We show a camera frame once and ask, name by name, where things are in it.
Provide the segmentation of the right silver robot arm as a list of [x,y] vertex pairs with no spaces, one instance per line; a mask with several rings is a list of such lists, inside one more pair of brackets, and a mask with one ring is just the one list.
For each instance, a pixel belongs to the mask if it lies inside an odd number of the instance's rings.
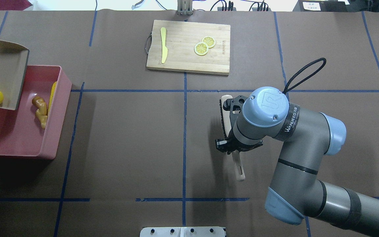
[[317,179],[325,155],[337,154],[346,140],[341,120],[290,103],[286,91],[260,87],[249,96],[220,99],[224,139],[217,150],[233,156],[244,180],[240,152],[263,145],[265,137],[282,141],[268,187],[265,210],[274,218],[299,225],[305,217],[343,230],[379,237],[379,200]]

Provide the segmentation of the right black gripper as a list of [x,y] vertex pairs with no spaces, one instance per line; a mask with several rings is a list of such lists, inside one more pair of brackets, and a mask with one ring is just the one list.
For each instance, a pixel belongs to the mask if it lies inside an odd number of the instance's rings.
[[263,146],[263,140],[250,140],[241,135],[243,141],[238,140],[238,137],[234,134],[234,131],[230,131],[229,136],[226,139],[215,139],[215,148],[222,152],[230,154],[234,151],[246,152],[257,147]]

